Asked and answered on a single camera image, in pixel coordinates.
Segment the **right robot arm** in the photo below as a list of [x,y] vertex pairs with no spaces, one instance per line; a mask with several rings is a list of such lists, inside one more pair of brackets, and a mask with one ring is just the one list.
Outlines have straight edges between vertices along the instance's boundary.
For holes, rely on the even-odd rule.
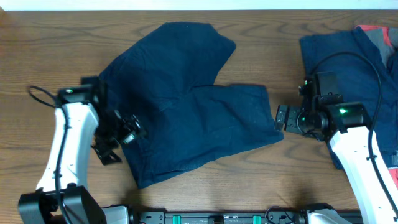
[[279,105],[274,128],[323,141],[337,156],[363,223],[397,223],[397,187],[362,103],[346,103],[333,72],[305,79],[301,106]]

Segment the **dark navy shorts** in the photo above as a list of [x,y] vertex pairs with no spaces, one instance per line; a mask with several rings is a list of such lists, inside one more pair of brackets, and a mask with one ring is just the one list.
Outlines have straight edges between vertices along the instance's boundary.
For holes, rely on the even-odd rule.
[[101,72],[109,100],[143,128],[123,146],[140,189],[283,139],[264,86],[215,84],[235,48],[210,24],[171,22]]

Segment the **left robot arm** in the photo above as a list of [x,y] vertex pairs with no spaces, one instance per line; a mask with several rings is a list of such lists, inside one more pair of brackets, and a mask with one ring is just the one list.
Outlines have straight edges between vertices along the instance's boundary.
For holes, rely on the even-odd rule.
[[145,135],[134,116],[108,103],[100,77],[83,77],[80,86],[50,95],[55,133],[47,166],[33,193],[22,194],[18,211],[24,223],[139,223],[126,205],[100,207],[87,186],[90,151],[102,165],[121,162],[114,153]]

